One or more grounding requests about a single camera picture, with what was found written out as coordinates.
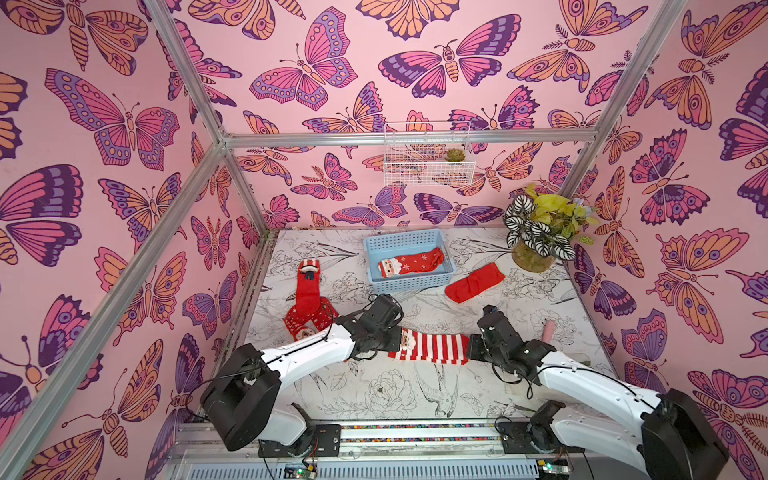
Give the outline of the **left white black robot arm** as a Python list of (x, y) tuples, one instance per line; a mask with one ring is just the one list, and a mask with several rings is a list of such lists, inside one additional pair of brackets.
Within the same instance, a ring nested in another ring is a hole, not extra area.
[(201, 395), (204, 413), (226, 450), (255, 441), (280, 445), (290, 456), (311, 450), (315, 422), (299, 405), (281, 402), (281, 393), (329, 365), (398, 351), (402, 318), (400, 304), (381, 294), (288, 345), (258, 350), (249, 343), (235, 349)]

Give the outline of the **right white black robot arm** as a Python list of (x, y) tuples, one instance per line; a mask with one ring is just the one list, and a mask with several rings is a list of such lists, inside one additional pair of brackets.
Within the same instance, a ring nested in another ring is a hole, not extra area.
[(548, 400), (529, 419), (541, 452), (589, 450), (651, 479), (716, 479), (729, 453), (694, 400), (682, 391), (641, 388), (594, 370), (538, 339), (525, 341), (497, 307), (487, 305), (471, 335), (470, 359), (528, 388), (545, 387), (593, 409), (581, 414)]

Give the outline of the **red white striped sock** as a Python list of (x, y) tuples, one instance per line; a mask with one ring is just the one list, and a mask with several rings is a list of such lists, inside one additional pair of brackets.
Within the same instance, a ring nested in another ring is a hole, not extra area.
[(403, 328), (399, 347), (388, 356), (396, 360), (423, 360), (464, 365), (469, 361), (469, 337), (463, 334), (427, 334)]

